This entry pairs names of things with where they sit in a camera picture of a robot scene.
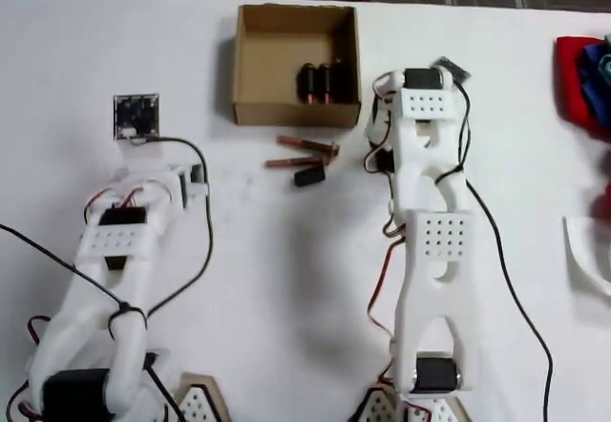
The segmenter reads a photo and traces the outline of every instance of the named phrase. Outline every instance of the white surface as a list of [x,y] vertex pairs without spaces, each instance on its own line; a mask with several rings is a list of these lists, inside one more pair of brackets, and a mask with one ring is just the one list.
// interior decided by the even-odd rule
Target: white surface
[[[231,49],[245,2],[257,1],[0,0],[0,220],[73,257],[83,202],[120,159],[113,95],[160,93],[161,133],[191,138],[210,163],[217,244],[205,279],[151,319],[152,342],[214,375],[238,422],[346,420],[388,359],[366,315],[388,245],[379,231],[388,185],[361,170],[365,117],[349,132],[234,126]],[[611,306],[567,263],[561,217],[587,215],[603,191],[606,145],[559,119],[552,51],[557,35],[607,33],[611,15],[375,4],[358,5],[358,16],[364,115],[382,72],[446,55],[473,74],[468,173],[554,353],[550,420],[600,420],[611,411]],[[266,159],[290,153],[275,144],[279,133],[337,140],[327,181],[295,191],[291,173],[265,171]],[[476,421],[540,420],[544,355],[480,223],[482,378],[465,402]],[[203,209],[184,224],[192,239],[174,242],[179,255],[155,278],[159,297],[199,268],[204,226]],[[374,309],[387,325],[404,258],[396,252]],[[32,354],[26,320],[57,311],[70,275],[10,236],[0,239],[0,274],[4,404]]]
[[584,217],[566,217],[566,240],[576,267],[593,287],[611,297],[609,258],[611,226],[608,221]]

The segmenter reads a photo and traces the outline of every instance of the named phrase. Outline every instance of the open cardboard box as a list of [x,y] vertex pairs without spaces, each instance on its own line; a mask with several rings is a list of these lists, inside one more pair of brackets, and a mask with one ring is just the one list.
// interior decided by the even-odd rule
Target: open cardboard box
[[[361,110],[356,11],[244,5],[238,17],[233,104],[238,124],[353,127]],[[341,102],[303,103],[305,63],[343,65]]]

